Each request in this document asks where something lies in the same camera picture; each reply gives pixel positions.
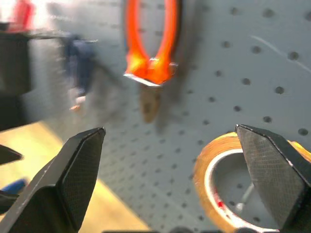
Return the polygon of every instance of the tape roll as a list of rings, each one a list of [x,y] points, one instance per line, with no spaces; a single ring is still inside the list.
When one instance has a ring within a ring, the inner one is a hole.
[[[311,153],[305,150],[297,142],[289,143],[309,162],[311,162]],[[206,188],[208,181],[207,173],[216,165],[216,157],[224,158],[227,155],[242,152],[242,147],[236,133],[224,134],[203,148],[198,156],[193,174],[193,181],[200,198],[200,203],[207,215],[215,225],[226,233],[234,233],[238,228],[250,227],[259,232],[264,232],[263,228],[254,226],[229,210],[217,195],[216,190],[209,191]]]

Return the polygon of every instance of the gray pegboard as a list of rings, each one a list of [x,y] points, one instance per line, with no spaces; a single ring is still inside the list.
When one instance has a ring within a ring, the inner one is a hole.
[[[24,98],[30,118],[48,117],[64,140],[104,125],[99,177],[160,231],[177,225],[216,229],[200,207],[192,170],[202,147],[236,124],[269,129],[311,150],[311,2],[184,2],[180,69],[164,87],[154,123],[143,123],[138,84],[122,76],[122,0],[47,2],[48,28],[99,40],[94,47],[102,67],[87,97],[87,114],[68,110],[56,40],[34,45],[37,86]],[[141,4],[140,32],[151,55],[161,40],[163,3]]]

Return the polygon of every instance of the black object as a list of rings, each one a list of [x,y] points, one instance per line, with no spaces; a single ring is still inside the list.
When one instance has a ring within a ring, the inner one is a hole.
[[[22,159],[22,155],[11,148],[0,145],[0,165]],[[14,204],[18,195],[9,194],[0,190],[0,215],[7,212]]]
[[[0,145],[0,165],[11,163],[22,158],[23,156],[17,151]]]
[[[176,227],[172,229],[170,233],[193,233],[193,231],[186,227]]]
[[[70,138],[20,194],[1,233],[77,233],[96,183],[103,128]]]
[[[9,26],[10,26],[10,23],[0,23],[0,31],[4,32],[8,30]]]
[[[258,232],[253,229],[243,227],[243,228],[237,229],[234,233],[258,233]]]
[[[236,127],[255,188],[281,232],[311,232],[311,164],[282,136]]]
[[[0,32],[0,91],[6,94],[31,91],[29,40],[22,33]]]

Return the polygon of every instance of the wooden table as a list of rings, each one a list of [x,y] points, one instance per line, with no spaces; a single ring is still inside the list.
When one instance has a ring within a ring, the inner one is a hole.
[[[10,147],[24,159],[0,166],[0,188],[20,178],[31,180],[62,148],[63,142],[42,122],[0,133],[0,144]],[[148,230],[111,190],[97,180],[80,233],[104,230]]]

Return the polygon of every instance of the red object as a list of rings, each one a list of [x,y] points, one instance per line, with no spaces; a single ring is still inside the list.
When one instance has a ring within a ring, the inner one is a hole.
[[[8,32],[24,32],[31,29],[35,6],[30,0],[17,0]]]

